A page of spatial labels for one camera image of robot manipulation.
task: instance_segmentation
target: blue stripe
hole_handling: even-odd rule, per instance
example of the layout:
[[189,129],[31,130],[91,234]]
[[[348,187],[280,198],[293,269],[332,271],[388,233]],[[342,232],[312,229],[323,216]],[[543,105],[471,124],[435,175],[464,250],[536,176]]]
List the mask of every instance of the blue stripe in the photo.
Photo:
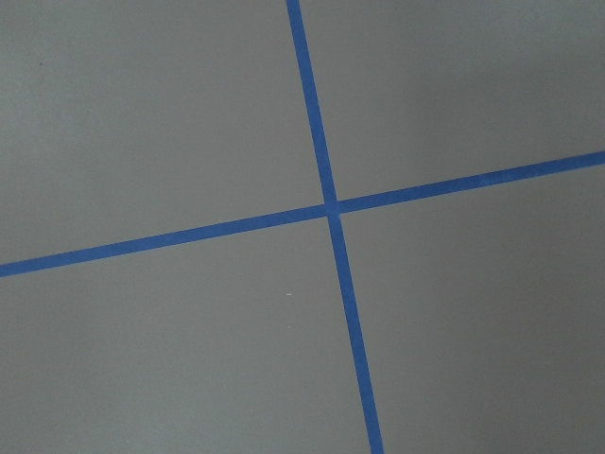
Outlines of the blue stripe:
[[603,164],[605,164],[605,151],[598,151],[596,153],[582,154],[571,158],[508,168],[506,170],[482,173],[471,177],[457,178],[446,182],[424,184],[422,186],[409,187],[407,189],[398,189],[396,191],[383,192],[371,196],[347,199],[346,201],[341,201],[339,203],[339,208],[341,213],[351,213],[353,211],[367,210],[369,208],[401,203],[403,201],[416,201],[418,199],[426,199],[453,192],[468,191],[470,189],[478,189],[479,187],[543,177],[554,173],[591,166],[600,166]]
[[221,222],[219,224],[182,230],[180,232],[132,239],[94,248],[80,249],[69,253],[56,253],[44,257],[31,258],[29,260],[0,265],[0,277],[64,267],[76,263],[124,255],[126,253],[150,251],[152,249],[165,248],[167,246],[175,246],[177,244],[190,243],[192,241],[200,241],[217,236],[239,234],[252,230],[266,229],[267,227],[275,227],[277,225],[301,222],[303,220],[323,218],[324,216],[324,206],[316,205],[281,213],[257,216],[254,218]]
[[321,190],[323,192],[323,201],[326,207],[326,216],[330,227],[330,236],[332,238],[332,247],[334,249],[334,258],[336,261],[338,281],[340,283],[340,292],[344,305],[347,327],[349,330],[349,340],[353,351],[353,360],[355,373],[357,375],[357,385],[361,397],[361,406],[368,431],[368,441],[372,454],[383,454],[382,436],[380,434],[380,425],[378,423],[378,414],[372,390],[372,380],[370,378],[370,368],[366,357],[366,348],[363,342],[361,323],[357,311],[357,302],[354,293],[353,278],[347,247],[342,230],[342,222],[338,211],[337,193],[334,185],[332,168],[330,167],[330,158],[328,147],[325,140],[323,123],[321,121],[320,104],[318,101],[315,81],[313,79],[313,69],[309,57],[306,37],[304,35],[303,18],[301,6],[298,0],[287,0],[287,11],[290,18],[290,27],[292,29],[292,39],[296,49],[296,57],[301,73],[302,91],[304,93],[304,102],[306,104],[309,126],[313,137],[313,146],[315,156],[318,162],[320,172]]

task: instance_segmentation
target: floor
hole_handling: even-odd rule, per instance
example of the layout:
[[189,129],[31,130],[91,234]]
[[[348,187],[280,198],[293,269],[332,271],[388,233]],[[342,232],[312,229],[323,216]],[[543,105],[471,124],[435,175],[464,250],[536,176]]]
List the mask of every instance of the floor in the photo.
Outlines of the floor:
[[0,454],[605,444],[603,2],[0,9]]

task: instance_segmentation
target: vertical blue line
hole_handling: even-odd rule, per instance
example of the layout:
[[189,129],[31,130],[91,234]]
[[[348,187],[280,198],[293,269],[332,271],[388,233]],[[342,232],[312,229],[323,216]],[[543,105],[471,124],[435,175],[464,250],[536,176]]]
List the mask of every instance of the vertical blue line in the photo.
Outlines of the vertical blue line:
[[332,238],[332,248],[334,250],[334,258],[337,266],[338,282],[340,284],[340,293],[344,304],[345,317],[347,319],[349,340],[353,351],[355,374],[357,376],[357,385],[359,387],[366,430],[368,431],[370,451],[372,454],[383,454],[384,448],[372,390],[370,367],[368,366],[366,348],[363,342],[361,322],[359,320],[354,293],[353,277],[351,275],[351,266],[349,265],[349,257],[347,255],[347,247],[338,208],[337,192],[334,185],[332,168],[330,166],[330,157],[325,140],[323,122],[321,121],[320,103],[313,78],[313,68],[311,66],[311,58],[309,57],[309,49],[304,34],[301,6],[299,0],[286,0],[286,2],[290,18],[290,27],[292,29],[292,39],[296,50],[296,58],[301,73],[304,102],[306,104],[311,136],[313,137],[315,157],[320,173],[321,191],[323,193],[326,215],[328,217],[330,237]]

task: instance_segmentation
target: blue line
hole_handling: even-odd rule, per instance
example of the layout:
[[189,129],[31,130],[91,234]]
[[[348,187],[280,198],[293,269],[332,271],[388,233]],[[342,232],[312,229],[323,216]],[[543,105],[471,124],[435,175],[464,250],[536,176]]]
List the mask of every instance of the blue line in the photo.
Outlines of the blue line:
[[115,257],[126,253],[139,253],[152,249],[175,246],[177,244],[190,243],[217,236],[240,234],[253,230],[266,229],[278,225],[300,222],[303,220],[323,218],[325,208],[323,205],[309,206],[295,210],[283,211],[270,215],[257,216],[221,222],[219,224],[207,225],[195,229],[182,230],[169,234],[148,236],[145,238],[131,239],[119,243],[97,246],[94,248],[80,249],[69,253],[56,253],[44,257],[31,258],[19,262],[0,265],[0,278],[26,272],[48,270],[50,268],[64,267],[76,263],[99,260],[101,258]]
[[381,194],[356,197],[354,199],[341,201],[338,205],[341,213],[351,213],[353,211],[367,210],[369,208],[401,203],[403,201],[416,201],[418,199],[426,199],[429,197],[451,194],[453,192],[468,191],[470,189],[478,189],[479,187],[543,177],[554,173],[591,166],[600,166],[603,164],[605,164],[605,151],[598,151],[596,153],[582,154],[571,158],[508,168],[471,177],[457,178],[446,182],[424,184],[422,186],[398,189],[396,191],[383,192]]
[[344,232],[342,230],[340,212],[338,210],[337,193],[334,185],[332,168],[330,167],[330,157],[325,140],[323,123],[321,121],[320,104],[315,81],[313,79],[313,69],[304,34],[303,16],[301,14],[299,1],[287,0],[287,11],[290,18],[292,39],[294,41],[294,48],[296,49],[299,71],[301,73],[302,91],[304,92],[304,102],[306,104],[309,126],[313,137],[315,156],[320,172],[321,190],[323,192],[326,216],[328,217],[330,236],[332,238],[332,248],[334,249],[338,281],[340,283],[340,293],[342,295],[344,313],[347,319],[349,340],[353,351],[357,385],[359,387],[361,406],[366,422],[366,430],[368,432],[370,451],[372,454],[383,454],[384,448],[372,390],[370,367],[368,365],[366,348],[363,342],[361,322],[359,320],[354,293],[353,277],[351,275],[351,266],[349,265],[349,257],[347,255],[347,247],[344,239]]

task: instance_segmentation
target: gray floor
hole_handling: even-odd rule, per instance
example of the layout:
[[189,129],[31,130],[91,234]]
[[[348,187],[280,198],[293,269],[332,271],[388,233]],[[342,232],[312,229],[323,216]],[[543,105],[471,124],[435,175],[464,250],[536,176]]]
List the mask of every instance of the gray floor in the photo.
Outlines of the gray floor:
[[[301,1],[341,199],[605,148],[603,2]],[[322,203],[285,2],[0,2],[0,264]],[[605,166],[343,215],[385,452],[605,445]],[[0,454],[368,453],[324,218],[0,279]]]

